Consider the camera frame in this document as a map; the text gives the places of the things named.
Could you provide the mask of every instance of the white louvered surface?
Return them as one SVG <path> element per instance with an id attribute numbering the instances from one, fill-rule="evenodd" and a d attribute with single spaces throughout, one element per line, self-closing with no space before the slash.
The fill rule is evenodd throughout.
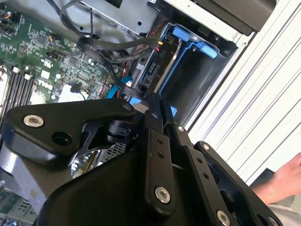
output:
<path id="1" fill-rule="evenodd" d="M 301 1 L 279 0 L 190 131 L 251 184 L 300 152 Z"/>

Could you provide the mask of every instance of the finger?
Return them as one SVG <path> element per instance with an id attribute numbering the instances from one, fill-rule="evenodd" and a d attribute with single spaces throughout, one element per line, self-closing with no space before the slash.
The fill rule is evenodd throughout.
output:
<path id="1" fill-rule="evenodd" d="M 293 157 L 292 160 L 289 161 L 289 163 L 295 166 L 301 165 L 301 152 L 298 153 L 295 157 Z"/>

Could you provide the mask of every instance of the robotic arm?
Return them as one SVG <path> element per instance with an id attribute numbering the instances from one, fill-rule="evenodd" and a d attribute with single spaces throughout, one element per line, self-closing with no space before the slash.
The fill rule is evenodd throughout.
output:
<path id="1" fill-rule="evenodd" d="M 159 95 L 142 104 L 114 98 L 7 113 L 4 186 L 32 203 L 36 226 L 282 225 L 209 144 L 190 142 Z M 76 156 L 115 143 L 126 152 L 71 179 Z"/>

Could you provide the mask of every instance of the chip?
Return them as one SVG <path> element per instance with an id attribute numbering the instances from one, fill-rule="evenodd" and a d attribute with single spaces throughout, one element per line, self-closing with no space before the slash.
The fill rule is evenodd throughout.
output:
<path id="1" fill-rule="evenodd" d="M 43 36 L 43 35 L 41 35 L 41 34 L 39 34 L 37 41 L 38 41 L 40 44 L 44 45 L 45 42 L 46 42 L 46 37 Z"/>
<path id="2" fill-rule="evenodd" d="M 43 78 L 45 78 L 45 79 L 49 79 L 49 77 L 50 77 L 50 72 L 47 72 L 47 71 L 42 70 L 41 77 L 43 77 Z"/>
<path id="3" fill-rule="evenodd" d="M 71 57 L 70 60 L 69 60 L 69 63 L 72 66 L 75 66 L 77 62 L 78 62 L 78 59 L 76 59 L 75 57 Z"/>

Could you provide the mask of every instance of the black cable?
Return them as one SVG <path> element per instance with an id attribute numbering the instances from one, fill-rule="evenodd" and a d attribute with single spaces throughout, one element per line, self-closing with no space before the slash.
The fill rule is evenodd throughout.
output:
<path id="1" fill-rule="evenodd" d="M 79 92 L 79 94 L 81 94 L 81 96 L 84 98 L 84 100 L 87 100 L 81 92 Z"/>
<path id="2" fill-rule="evenodd" d="M 104 67 L 107 68 L 107 70 L 110 73 L 110 78 L 113 80 L 114 84 L 117 86 L 118 89 L 120 89 L 121 92 L 123 92 L 124 94 L 127 94 L 131 97 L 136 97 L 136 98 L 139 98 L 139 99 L 143 99 L 143 97 L 144 97 L 143 92 L 141 92 L 140 90 L 136 90 L 132 87 L 129 87 L 126 84 L 124 84 L 122 81 L 119 80 L 119 78 L 117 77 L 117 75 L 114 72 L 113 65 L 111 64 L 109 59 L 105 58 L 104 56 L 99 55 L 97 52 L 92 50 L 90 48 L 90 46 L 82 43 L 80 41 L 80 39 L 78 41 L 77 46 L 82 52 L 87 54 L 92 59 L 100 62 L 102 65 L 104 65 Z"/>
<path id="3" fill-rule="evenodd" d="M 93 37 L 93 10 L 90 8 L 91 37 Z"/>
<path id="4" fill-rule="evenodd" d="M 47 0 L 47 2 L 49 3 L 49 5 L 55 10 L 55 12 L 60 15 L 61 14 L 61 10 L 60 8 L 56 5 L 56 3 L 53 0 Z M 61 19 L 62 23 L 64 26 L 66 26 L 67 28 L 69 28 L 70 30 L 72 30 L 73 32 L 75 32 L 78 36 L 83 36 L 83 35 L 90 35 L 90 33 L 87 32 L 81 32 L 80 30 L 78 30 L 70 21 L 70 19 L 65 16 L 65 14 L 62 15 L 62 19 Z"/>
<path id="5" fill-rule="evenodd" d="M 152 51 L 153 51 L 153 49 L 147 48 L 145 50 L 142 50 L 139 53 L 136 53 L 136 54 L 133 54 L 133 55 L 130 55 L 130 56 L 112 57 L 112 63 L 121 64 L 121 63 L 126 63 L 126 62 L 129 62 L 129 61 L 134 61 L 134 60 L 140 59 L 144 55 L 150 54 Z"/>
<path id="6" fill-rule="evenodd" d="M 66 10 L 67 8 L 69 8 L 69 7 L 73 6 L 73 5 L 75 5 L 76 3 L 79 3 L 80 1 L 82 1 L 82 0 L 72 0 L 72 1 L 68 2 L 66 5 L 63 6 L 63 8 L 60 10 L 60 13 L 59 13 L 59 16 L 60 16 L 60 19 L 61 19 L 61 22 L 62 22 L 62 23 L 64 23 L 64 16 L 65 16 L 64 12 L 65 12 L 65 10 Z"/>
<path id="7" fill-rule="evenodd" d="M 116 50 L 136 47 L 139 45 L 149 46 L 152 49 L 155 49 L 158 46 L 158 40 L 151 39 L 151 38 L 138 39 L 138 40 L 123 42 L 123 43 L 102 41 L 102 40 L 97 40 L 88 37 L 81 37 L 79 38 L 79 40 L 85 45 L 92 46 L 94 49 L 104 49 L 106 51 L 116 51 Z"/>

